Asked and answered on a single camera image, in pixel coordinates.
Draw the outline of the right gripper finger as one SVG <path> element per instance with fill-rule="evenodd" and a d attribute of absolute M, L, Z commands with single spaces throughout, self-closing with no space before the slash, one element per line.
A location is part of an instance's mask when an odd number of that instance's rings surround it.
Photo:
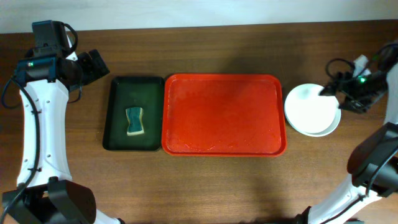
<path fill-rule="evenodd" d="M 357 101 L 352 101 L 352 100 L 345 100 L 344 102 L 342 102 L 339 105 L 338 108 L 341 110 L 350 111 L 350 112 L 353 112 L 356 114 L 366 113 L 367 110 L 369 109 L 368 106 L 362 105 L 361 103 L 359 103 Z"/>
<path fill-rule="evenodd" d="M 329 83 L 319 92 L 319 96 L 335 96 L 338 92 L 338 85 Z"/>

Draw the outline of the light blue plate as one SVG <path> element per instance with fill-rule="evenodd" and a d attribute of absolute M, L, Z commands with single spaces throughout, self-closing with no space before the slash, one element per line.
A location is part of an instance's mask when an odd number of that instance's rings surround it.
<path fill-rule="evenodd" d="M 310 137 L 323 137 L 332 133 L 341 120 L 341 110 L 293 110 L 285 108 L 288 123 L 297 132 Z"/>

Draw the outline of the white plate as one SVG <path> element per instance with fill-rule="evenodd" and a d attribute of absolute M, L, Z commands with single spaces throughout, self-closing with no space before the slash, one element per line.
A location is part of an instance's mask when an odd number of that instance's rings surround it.
<path fill-rule="evenodd" d="M 339 103 L 334 96 L 319 96 L 323 90 L 321 85 L 306 83 L 292 89 L 285 99 L 285 108 L 293 110 L 326 110 L 332 112 L 339 109 Z"/>

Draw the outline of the green and yellow sponge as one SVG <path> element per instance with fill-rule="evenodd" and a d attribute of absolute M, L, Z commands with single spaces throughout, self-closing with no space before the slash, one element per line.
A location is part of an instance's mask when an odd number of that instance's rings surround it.
<path fill-rule="evenodd" d="M 141 107 L 131 107 L 126 109 L 126 118 L 128 122 L 127 135 L 136 136 L 144 134 L 144 125 L 142 122 L 143 109 Z"/>

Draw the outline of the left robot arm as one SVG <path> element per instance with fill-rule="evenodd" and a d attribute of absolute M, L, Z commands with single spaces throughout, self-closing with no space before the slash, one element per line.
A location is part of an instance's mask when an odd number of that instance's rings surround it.
<path fill-rule="evenodd" d="M 17 188 L 2 195 L 18 223 L 120 223 L 99 211 L 93 192 L 74 183 L 66 155 L 69 94 L 107 75 L 97 50 L 76 54 L 78 35 L 60 21 L 32 24 L 35 45 L 11 77 L 24 109 L 24 152 Z"/>

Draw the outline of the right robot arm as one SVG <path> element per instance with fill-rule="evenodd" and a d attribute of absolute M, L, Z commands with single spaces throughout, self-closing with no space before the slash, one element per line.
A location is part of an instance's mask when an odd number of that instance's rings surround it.
<path fill-rule="evenodd" d="M 347 72 L 326 74 L 330 81 L 318 96 L 345 96 L 340 110 L 367 112 L 388 96 L 383 125 L 351 153 L 344 181 L 328 198 L 307 207 L 293 223 L 354 223 L 352 217 L 370 203 L 397 193 L 397 42 L 381 47 L 371 58 L 348 62 Z"/>

